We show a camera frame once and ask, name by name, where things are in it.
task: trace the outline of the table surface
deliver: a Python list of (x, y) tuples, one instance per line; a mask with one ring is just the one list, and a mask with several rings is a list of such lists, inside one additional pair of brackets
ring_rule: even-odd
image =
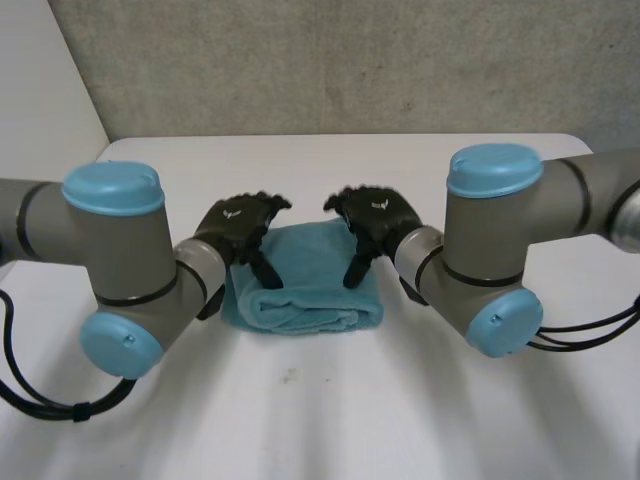
[[(505, 141), (547, 159), (589, 152), (555, 134), (331, 135), (127, 139), (101, 159), (157, 169), (177, 243), (226, 196), (285, 195), (294, 208), (278, 226), (328, 218), (324, 199), (361, 183), (397, 188), (442, 228), (451, 155)], [(632, 302), (639, 266), (596, 237), (551, 242), (530, 249), (525, 283), (546, 324), (583, 323)], [(125, 403), (87, 423), (40, 422), (0, 404), (0, 478), (636, 478), (640, 328), (583, 353), (489, 359), (405, 299), (388, 260), (375, 273), (386, 308), (376, 330), (265, 337), (214, 317), (194, 322)], [(16, 354), (38, 389), (74, 403), (111, 388), (78, 347), (95, 308), (84, 269), (20, 262), (0, 285), (16, 301)], [(4, 364), (0, 375), (9, 380)]]

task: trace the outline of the gray wall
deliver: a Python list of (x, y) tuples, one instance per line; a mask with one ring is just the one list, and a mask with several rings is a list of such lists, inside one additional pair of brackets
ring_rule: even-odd
[(638, 0), (50, 0), (112, 139), (565, 132), (640, 145)]

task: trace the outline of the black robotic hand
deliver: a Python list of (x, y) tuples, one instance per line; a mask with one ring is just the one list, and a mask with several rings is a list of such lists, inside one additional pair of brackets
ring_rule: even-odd
[(282, 288), (282, 280), (262, 254), (262, 238), (269, 224), (282, 209), (291, 203), (280, 195), (265, 192), (238, 195), (220, 200), (200, 222), (194, 238), (214, 247), (227, 266), (238, 262), (249, 264), (256, 278), (265, 288)]
[[(335, 210), (343, 217), (358, 240), (356, 254), (343, 280), (347, 288), (360, 284), (374, 258), (388, 255), (393, 260), (402, 239), (422, 226), (411, 205), (391, 188), (347, 187), (329, 197), (324, 210)], [(407, 290), (408, 285), (403, 282), (403, 287)]]

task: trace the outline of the folded towel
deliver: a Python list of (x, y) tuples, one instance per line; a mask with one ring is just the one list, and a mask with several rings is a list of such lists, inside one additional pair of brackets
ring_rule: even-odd
[(353, 290), (342, 286), (355, 248), (355, 238), (341, 219), (270, 230), (262, 251), (284, 288), (267, 290), (248, 265), (234, 265), (222, 318), (245, 330), (280, 335), (378, 326), (383, 308), (373, 274)]

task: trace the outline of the light blue cap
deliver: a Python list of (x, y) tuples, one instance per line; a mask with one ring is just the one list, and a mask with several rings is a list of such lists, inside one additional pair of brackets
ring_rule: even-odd
[(96, 367), (128, 380), (145, 375), (164, 355), (153, 335), (128, 318), (109, 312), (87, 318), (80, 331), (80, 345)]
[(136, 162), (100, 162), (76, 168), (62, 194), (71, 205), (99, 215), (134, 217), (164, 205), (157, 172)]
[(464, 148), (451, 158), (447, 187), (466, 198), (492, 198), (533, 185), (544, 171), (535, 150), (511, 143)]
[(466, 339), (489, 357), (503, 357), (524, 347), (542, 324), (538, 297), (520, 288), (486, 305), (473, 318)]

